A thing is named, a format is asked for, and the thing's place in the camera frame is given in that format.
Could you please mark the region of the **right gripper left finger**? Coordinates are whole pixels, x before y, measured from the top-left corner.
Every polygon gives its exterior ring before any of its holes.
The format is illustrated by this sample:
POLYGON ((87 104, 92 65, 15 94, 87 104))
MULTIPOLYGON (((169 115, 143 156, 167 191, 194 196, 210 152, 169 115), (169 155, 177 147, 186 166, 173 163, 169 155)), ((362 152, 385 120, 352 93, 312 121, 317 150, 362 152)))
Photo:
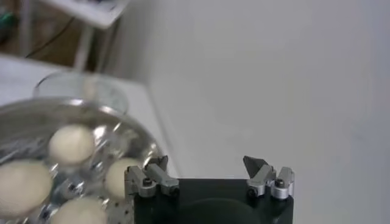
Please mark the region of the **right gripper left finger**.
POLYGON ((129 166, 124 172, 125 197, 138 195, 151 198, 158 192, 169 197, 178 197, 179 180, 167 174, 167 165, 168 156, 165 155, 150 159, 143 168, 129 166))

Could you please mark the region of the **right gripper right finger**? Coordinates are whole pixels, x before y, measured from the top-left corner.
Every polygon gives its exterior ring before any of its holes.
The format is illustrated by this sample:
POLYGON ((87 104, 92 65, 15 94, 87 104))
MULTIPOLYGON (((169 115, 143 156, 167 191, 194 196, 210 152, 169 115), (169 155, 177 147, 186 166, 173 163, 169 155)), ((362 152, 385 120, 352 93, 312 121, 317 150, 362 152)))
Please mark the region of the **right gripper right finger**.
POLYGON ((286 200, 294 195, 295 173, 290 167, 277 171, 265 160, 244 156, 243 162, 249 179, 246 181, 249 197, 258 198, 269 188, 271 197, 286 200))

